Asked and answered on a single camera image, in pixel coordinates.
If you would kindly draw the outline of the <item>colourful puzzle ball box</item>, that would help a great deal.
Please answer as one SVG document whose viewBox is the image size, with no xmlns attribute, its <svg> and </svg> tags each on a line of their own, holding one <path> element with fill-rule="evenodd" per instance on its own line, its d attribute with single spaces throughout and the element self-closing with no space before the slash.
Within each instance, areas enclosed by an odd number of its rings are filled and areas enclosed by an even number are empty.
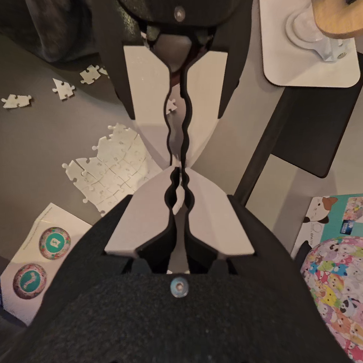
<svg viewBox="0 0 363 363">
<path fill-rule="evenodd" d="M 362 362 L 363 196 L 313 197 L 291 257 L 332 335 Z"/>
</svg>

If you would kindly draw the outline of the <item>partly built white puzzle ball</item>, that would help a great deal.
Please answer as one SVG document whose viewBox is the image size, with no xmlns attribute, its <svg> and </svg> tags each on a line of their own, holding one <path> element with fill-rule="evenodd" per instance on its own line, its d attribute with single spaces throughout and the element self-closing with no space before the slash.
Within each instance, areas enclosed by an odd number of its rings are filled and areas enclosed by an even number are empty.
<svg viewBox="0 0 363 363">
<path fill-rule="evenodd" d="M 62 164 L 83 202 L 93 204 L 102 217 L 162 171 L 136 131 L 119 123 L 108 129 L 112 133 L 92 147 L 96 156 Z"/>
</svg>

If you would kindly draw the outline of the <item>printed instruction sheet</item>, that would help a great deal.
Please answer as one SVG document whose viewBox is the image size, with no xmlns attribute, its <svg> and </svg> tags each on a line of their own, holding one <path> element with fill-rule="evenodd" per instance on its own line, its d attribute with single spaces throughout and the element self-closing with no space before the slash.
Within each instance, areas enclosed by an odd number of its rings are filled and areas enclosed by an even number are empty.
<svg viewBox="0 0 363 363">
<path fill-rule="evenodd" d="M 1 273 L 1 308 L 29 326 L 62 263 L 91 227 L 50 203 Z"/>
</svg>

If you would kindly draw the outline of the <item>black mat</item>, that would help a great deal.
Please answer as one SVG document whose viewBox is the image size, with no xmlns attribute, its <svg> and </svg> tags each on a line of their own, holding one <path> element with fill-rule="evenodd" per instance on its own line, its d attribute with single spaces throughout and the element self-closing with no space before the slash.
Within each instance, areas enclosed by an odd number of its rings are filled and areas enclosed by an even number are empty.
<svg viewBox="0 0 363 363">
<path fill-rule="evenodd" d="M 286 87 L 286 123 L 272 155 L 318 178 L 325 178 L 362 90 L 363 56 L 358 55 L 360 78 L 348 88 Z"/>
</svg>

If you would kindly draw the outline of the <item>white flat base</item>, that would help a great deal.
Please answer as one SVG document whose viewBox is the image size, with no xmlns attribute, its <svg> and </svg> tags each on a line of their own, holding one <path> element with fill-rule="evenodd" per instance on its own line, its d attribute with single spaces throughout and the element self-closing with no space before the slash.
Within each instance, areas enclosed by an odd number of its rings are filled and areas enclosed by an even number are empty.
<svg viewBox="0 0 363 363">
<path fill-rule="evenodd" d="M 314 49 L 304 49 L 288 37 L 293 22 L 311 1 L 261 0 L 260 22 L 264 75 L 277 86 L 349 88 L 361 71 L 355 41 L 348 40 L 342 59 L 324 61 Z"/>
</svg>

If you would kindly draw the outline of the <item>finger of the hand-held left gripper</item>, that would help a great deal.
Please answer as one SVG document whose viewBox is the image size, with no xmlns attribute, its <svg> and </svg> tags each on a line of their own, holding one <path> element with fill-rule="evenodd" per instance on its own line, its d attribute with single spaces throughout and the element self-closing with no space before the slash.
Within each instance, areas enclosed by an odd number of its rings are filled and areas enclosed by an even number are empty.
<svg viewBox="0 0 363 363">
<path fill-rule="evenodd" d="M 170 127 L 166 103 L 170 95 L 170 70 L 145 46 L 124 46 L 133 102 L 133 124 L 153 160 L 161 168 L 172 164 Z"/>
<path fill-rule="evenodd" d="M 209 51 L 184 73 L 185 118 L 182 124 L 181 162 L 192 167 L 220 119 L 219 109 L 228 54 Z"/>
</svg>

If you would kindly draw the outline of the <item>white round dish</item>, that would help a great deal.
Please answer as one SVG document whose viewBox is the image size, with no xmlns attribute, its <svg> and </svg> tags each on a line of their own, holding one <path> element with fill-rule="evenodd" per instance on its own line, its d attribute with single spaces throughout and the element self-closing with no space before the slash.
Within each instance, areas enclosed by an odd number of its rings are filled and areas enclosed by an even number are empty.
<svg viewBox="0 0 363 363">
<path fill-rule="evenodd" d="M 291 13 L 285 22 L 288 39 L 298 48 L 312 50 L 325 62 L 335 62 L 347 56 L 350 40 L 333 39 L 317 27 L 312 4 Z"/>
</svg>

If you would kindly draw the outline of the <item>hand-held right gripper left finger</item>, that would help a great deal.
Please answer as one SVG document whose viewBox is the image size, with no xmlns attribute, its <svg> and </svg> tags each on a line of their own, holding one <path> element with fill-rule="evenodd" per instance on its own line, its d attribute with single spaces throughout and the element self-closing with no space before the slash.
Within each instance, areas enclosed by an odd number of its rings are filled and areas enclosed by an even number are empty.
<svg viewBox="0 0 363 363">
<path fill-rule="evenodd" d="M 105 247 L 108 255 L 136 257 L 140 248 L 174 222 L 180 169 L 167 168 L 132 195 Z"/>
</svg>

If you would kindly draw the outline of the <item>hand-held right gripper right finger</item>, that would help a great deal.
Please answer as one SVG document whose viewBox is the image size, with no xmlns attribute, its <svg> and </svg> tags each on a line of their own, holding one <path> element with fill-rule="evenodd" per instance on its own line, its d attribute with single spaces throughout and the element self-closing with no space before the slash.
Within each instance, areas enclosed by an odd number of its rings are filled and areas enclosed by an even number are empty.
<svg viewBox="0 0 363 363">
<path fill-rule="evenodd" d="M 255 253 L 232 203 L 219 186 L 188 167 L 183 186 L 188 211 L 186 232 L 193 243 L 201 243 L 216 257 Z"/>
</svg>

